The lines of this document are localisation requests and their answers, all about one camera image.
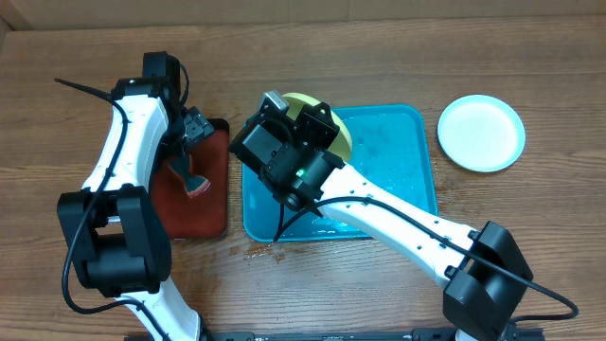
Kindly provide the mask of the green plate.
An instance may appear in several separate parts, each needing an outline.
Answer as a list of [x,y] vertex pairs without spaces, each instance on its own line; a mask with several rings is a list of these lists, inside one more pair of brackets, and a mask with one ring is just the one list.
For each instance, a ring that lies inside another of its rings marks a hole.
[[[302,93],[286,93],[282,96],[289,104],[287,116],[295,120],[304,104],[315,106],[320,103],[318,99]],[[343,120],[333,110],[330,110],[333,122],[339,127],[339,133],[328,147],[328,151],[341,157],[346,163],[350,162],[352,156],[352,139]]]

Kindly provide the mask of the round orange green sponge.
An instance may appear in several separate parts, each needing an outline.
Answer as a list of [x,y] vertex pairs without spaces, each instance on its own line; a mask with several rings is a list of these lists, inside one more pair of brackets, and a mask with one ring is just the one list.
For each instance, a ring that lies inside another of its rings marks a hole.
[[173,158],[169,161],[169,169],[182,182],[189,198],[196,197],[205,192],[211,185],[207,178],[193,171],[191,154]]

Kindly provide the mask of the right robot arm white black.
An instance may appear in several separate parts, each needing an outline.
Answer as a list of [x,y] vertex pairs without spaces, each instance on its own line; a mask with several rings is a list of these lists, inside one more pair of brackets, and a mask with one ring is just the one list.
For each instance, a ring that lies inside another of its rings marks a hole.
[[357,228],[416,263],[443,290],[443,313],[460,335],[498,340],[533,275],[512,235],[432,215],[372,184],[330,151],[342,135],[329,106],[305,104],[296,117],[263,104],[229,146],[274,199]]

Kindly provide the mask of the light blue plate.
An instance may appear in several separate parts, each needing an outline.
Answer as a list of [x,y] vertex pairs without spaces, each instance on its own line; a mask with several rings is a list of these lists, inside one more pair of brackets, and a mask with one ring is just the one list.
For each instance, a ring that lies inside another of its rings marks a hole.
[[502,171],[515,163],[526,145],[526,129],[505,101],[488,95],[454,100],[437,123],[441,149],[458,166],[476,172]]

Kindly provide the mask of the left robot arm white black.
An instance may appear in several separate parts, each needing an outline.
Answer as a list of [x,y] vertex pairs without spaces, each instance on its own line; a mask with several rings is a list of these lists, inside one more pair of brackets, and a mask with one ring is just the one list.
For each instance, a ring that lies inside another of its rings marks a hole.
[[178,90],[166,77],[123,79],[109,93],[77,88],[109,102],[113,120],[91,175],[57,203],[65,303],[79,314],[125,306],[152,340],[211,339],[170,277],[169,236],[149,195],[158,148],[179,120]]

